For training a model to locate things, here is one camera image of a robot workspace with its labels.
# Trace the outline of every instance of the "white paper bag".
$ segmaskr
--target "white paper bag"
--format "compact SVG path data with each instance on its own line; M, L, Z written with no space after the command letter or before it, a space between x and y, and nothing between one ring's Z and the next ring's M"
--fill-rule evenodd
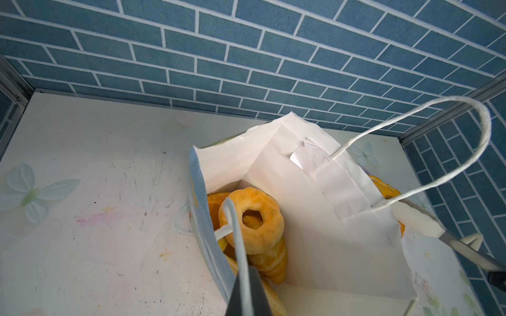
M290 113L222 144L190 152L191 218L228 301L235 277L214 237L207 193L258 188L278 202L288 253L276 288L291 316L402 315L413 300L399 224L369 177L319 126Z

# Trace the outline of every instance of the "table surface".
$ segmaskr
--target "table surface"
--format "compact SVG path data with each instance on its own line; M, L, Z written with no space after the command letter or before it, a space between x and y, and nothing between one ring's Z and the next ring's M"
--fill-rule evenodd
M12 193L7 178L21 163L36 188L80 182L44 201L40 224L24 206L0 212L0 315L224 315L194 237L175 227L188 150L262 123L35 93L0 164L0 194ZM326 131L341 144L357 134ZM370 174L401 192L419 186L396 138L356 145L369 158L349 152ZM429 208L425 195L413 200ZM402 244L419 295L410 315L482 315L449 247L410 229Z

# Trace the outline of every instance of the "pink stain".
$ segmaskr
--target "pink stain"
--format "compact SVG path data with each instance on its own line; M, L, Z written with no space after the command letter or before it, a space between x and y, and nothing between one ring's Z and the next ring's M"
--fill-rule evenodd
M118 212L103 212L93 214L90 218L78 218L77 222L81 226L90 226L98 223L112 224L114 221L122 219L124 216Z

